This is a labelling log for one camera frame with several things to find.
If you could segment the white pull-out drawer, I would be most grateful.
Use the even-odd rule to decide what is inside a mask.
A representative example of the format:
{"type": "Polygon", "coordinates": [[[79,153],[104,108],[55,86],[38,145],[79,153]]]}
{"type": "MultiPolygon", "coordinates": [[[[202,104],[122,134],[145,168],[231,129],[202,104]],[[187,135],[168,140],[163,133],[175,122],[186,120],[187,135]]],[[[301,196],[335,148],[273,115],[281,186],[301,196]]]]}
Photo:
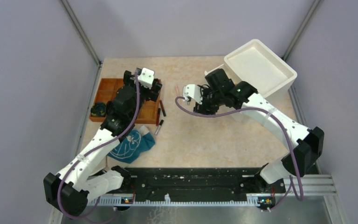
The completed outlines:
{"type": "Polygon", "coordinates": [[[213,69],[211,69],[211,70],[204,71],[204,75],[206,76],[206,75],[208,75],[209,73],[211,73],[211,72],[213,72],[213,71],[215,71],[215,70],[217,70],[217,69],[224,69],[224,68],[225,68],[225,64],[221,64],[220,66],[217,66],[217,67],[215,67],[215,68],[213,68],[213,69]]]}

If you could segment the pink makeup pencil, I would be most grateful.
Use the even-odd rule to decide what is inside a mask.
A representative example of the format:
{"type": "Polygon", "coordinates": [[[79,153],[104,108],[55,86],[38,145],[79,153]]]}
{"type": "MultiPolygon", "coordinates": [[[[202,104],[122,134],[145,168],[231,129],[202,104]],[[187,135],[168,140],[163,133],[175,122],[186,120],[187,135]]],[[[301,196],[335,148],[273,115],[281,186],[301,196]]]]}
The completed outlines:
{"type": "Polygon", "coordinates": [[[176,85],[174,89],[175,89],[176,96],[180,96],[179,87],[176,85]]]}

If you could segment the white drawer organizer box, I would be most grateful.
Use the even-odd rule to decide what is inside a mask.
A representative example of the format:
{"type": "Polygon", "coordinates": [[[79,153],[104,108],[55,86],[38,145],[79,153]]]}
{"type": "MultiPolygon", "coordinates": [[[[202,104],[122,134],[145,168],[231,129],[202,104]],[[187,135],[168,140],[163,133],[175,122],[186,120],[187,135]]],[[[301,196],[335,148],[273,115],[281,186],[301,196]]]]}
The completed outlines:
{"type": "Polygon", "coordinates": [[[224,65],[235,78],[254,86],[274,105],[284,99],[297,78],[297,72],[259,39],[227,54],[224,65]]]}

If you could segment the clear glitter gloss tube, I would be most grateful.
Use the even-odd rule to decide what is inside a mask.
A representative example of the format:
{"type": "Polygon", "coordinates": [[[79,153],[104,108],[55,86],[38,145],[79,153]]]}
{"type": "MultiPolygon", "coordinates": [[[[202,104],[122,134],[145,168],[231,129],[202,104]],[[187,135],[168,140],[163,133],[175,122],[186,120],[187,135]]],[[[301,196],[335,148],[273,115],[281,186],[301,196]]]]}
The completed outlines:
{"type": "Polygon", "coordinates": [[[163,120],[163,119],[160,120],[160,122],[159,122],[159,124],[158,124],[158,127],[157,127],[157,129],[156,129],[156,131],[155,131],[155,133],[154,133],[155,135],[157,135],[157,134],[159,133],[159,131],[160,131],[160,129],[161,129],[163,123],[164,123],[164,120],[163,120]]]}

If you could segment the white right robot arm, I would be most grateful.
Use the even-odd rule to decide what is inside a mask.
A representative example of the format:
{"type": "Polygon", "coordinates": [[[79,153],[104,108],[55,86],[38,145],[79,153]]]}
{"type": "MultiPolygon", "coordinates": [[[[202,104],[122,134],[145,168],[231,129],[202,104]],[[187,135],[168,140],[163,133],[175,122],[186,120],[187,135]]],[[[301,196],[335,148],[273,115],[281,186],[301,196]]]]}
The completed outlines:
{"type": "Polygon", "coordinates": [[[260,192],[268,192],[277,180],[289,175],[303,177],[320,157],[324,131],[310,128],[289,118],[267,101],[250,83],[234,83],[223,69],[205,76],[207,84],[188,84],[183,88],[185,101],[195,100],[193,112],[203,117],[218,117],[221,106],[257,121],[287,148],[283,157],[263,166],[255,179],[260,192]]]}

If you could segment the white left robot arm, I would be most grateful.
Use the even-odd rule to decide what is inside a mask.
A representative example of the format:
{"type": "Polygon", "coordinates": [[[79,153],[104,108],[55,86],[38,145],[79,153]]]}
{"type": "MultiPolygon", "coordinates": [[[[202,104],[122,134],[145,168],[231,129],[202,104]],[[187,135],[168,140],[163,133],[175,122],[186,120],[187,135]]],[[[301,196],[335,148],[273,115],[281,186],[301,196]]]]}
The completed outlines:
{"type": "Polygon", "coordinates": [[[85,218],[88,202],[113,190],[125,193],[131,187],[129,173],[120,166],[98,176],[95,169],[134,128],[144,102],[158,101],[162,84],[148,68],[125,71],[123,80],[88,145],[67,166],[43,179],[46,201],[69,218],[85,218]]]}

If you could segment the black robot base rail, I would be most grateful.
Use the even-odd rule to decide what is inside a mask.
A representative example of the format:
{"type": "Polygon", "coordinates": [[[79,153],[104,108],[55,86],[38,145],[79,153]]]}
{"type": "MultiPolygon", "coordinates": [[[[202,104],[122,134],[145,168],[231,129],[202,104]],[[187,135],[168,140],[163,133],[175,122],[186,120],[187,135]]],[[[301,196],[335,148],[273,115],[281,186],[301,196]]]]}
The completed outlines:
{"type": "Polygon", "coordinates": [[[112,194],[130,194],[136,202],[244,202],[247,195],[285,193],[283,179],[267,184],[256,177],[259,168],[127,168],[121,188],[112,194]]]}

